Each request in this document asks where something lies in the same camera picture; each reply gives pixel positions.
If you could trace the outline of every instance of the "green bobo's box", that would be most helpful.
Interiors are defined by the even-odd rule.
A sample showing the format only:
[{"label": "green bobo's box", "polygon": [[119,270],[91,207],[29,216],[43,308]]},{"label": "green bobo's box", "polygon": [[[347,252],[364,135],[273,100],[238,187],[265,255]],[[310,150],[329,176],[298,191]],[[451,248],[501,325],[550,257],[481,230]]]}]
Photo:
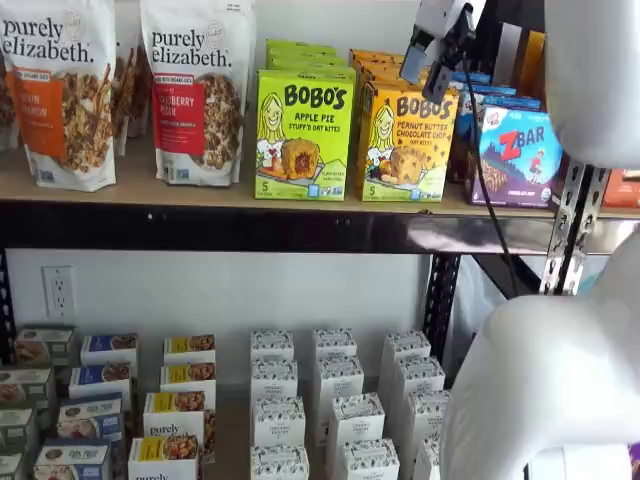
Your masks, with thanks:
[{"label": "green bobo's box", "polygon": [[261,70],[256,198],[344,200],[353,82]]}]

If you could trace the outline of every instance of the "black cable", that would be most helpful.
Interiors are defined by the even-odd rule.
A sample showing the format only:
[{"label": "black cable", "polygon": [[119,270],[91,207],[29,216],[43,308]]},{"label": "black cable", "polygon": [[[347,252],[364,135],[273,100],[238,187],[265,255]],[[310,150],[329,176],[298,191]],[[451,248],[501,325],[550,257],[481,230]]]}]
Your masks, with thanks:
[{"label": "black cable", "polygon": [[502,251],[505,255],[505,261],[507,262],[507,267],[509,269],[509,277],[511,278],[511,285],[513,287],[513,296],[518,296],[518,284],[516,282],[516,273],[515,268],[513,266],[513,261],[511,260],[511,254],[509,254],[509,247],[507,246],[507,242],[504,239],[504,235],[502,233],[502,228],[500,227],[500,222],[498,221],[498,217],[496,217],[496,212],[493,209],[493,205],[491,205],[491,200],[489,199],[489,192],[487,191],[487,185],[484,181],[484,172],[482,171],[482,160],[480,159],[480,141],[478,135],[478,110],[476,107],[476,97],[473,94],[473,84],[471,83],[471,75],[469,74],[469,64],[466,55],[462,58],[462,68],[464,69],[464,76],[467,79],[467,84],[469,86],[469,96],[471,97],[471,110],[473,113],[473,120],[471,121],[471,131],[473,132],[473,148],[475,149],[474,156],[476,157],[476,164],[478,167],[478,180],[480,181],[480,188],[482,189],[482,194],[484,195],[484,201],[487,205],[487,210],[489,210],[489,216],[491,217],[491,221],[493,222],[493,226],[496,229],[496,234],[498,235],[498,240],[500,241],[500,246],[502,247]]}]

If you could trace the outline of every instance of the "granola bag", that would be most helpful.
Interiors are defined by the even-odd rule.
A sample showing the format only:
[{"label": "granola bag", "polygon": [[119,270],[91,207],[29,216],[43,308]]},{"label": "granola bag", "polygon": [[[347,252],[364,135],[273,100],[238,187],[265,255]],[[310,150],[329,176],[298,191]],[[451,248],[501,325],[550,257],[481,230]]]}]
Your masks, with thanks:
[{"label": "granola bag", "polygon": [[7,83],[38,185],[115,183],[113,0],[0,0]]},{"label": "granola bag", "polygon": [[255,45],[253,0],[142,0],[157,178],[238,181]]}]

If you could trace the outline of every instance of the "bobo's box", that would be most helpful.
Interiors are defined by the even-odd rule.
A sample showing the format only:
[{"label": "bobo's box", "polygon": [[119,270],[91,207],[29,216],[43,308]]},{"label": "bobo's box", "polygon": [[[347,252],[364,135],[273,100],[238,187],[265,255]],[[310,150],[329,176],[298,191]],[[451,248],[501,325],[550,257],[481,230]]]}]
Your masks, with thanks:
[{"label": "bobo's box", "polygon": [[457,106],[452,89],[435,105],[407,84],[369,82],[356,179],[362,200],[440,202]]},{"label": "bobo's box", "polygon": [[256,198],[344,200],[353,82],[260,70]]}]

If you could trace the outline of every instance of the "cartoon girl illustration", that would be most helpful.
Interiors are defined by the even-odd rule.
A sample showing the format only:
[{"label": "cartoon girl illustration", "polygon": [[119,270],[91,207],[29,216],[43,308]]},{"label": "cartoon girl illustration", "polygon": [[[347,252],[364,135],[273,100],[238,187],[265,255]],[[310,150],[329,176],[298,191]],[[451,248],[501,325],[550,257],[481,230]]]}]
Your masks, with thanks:
[{"label": "cartoon girl illustration", "polygon": [[258,167],[274,171],[282,169],[281,150],[285,141],[282,112],[282,100],[278,95],[267,95],[258,112]]}]

